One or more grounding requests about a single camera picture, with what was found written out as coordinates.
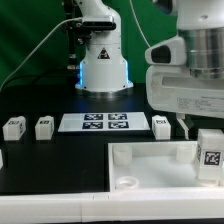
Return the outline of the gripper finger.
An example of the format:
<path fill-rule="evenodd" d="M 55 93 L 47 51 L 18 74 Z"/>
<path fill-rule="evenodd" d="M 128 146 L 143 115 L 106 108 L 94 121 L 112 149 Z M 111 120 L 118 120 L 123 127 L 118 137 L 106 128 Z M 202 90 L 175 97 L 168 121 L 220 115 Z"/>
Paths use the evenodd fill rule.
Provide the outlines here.
<path fill-rule="evenodd" d="M 184 137 L 186 140 L 189 140 L 189 131 L 193 127 L 193 122 L 189 115 L 183 113 L 176 114 L 176 120 L 182 127 L 184 131 Z"/>

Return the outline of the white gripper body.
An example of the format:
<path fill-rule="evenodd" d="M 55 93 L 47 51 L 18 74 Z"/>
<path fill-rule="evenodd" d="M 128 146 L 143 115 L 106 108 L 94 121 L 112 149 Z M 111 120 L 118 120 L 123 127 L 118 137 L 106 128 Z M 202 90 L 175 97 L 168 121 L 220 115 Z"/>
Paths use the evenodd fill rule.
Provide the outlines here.
<path fill-rule="evenodd" d="M 179 36 L 145 51 L 148 103 L 154 110 L 224 118 L 224 80 L 193 78 Z"/>

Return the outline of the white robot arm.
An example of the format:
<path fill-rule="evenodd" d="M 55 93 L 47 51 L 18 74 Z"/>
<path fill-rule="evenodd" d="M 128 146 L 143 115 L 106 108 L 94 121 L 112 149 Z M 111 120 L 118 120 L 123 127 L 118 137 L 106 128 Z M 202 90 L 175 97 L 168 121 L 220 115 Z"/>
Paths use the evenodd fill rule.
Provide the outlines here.
<path fill-rule="evenodd" d="M 145 59 L 149 105 L 179 116 L 224 119 L 224 0 L 151 0 L 177 17 L 177 34 L 149 47 Z M 76 41 L 86 47 L 76 89 L 111 97 L 133 87 L 121 52 L 121 18 L 102 0 L 64 0 Z"/>

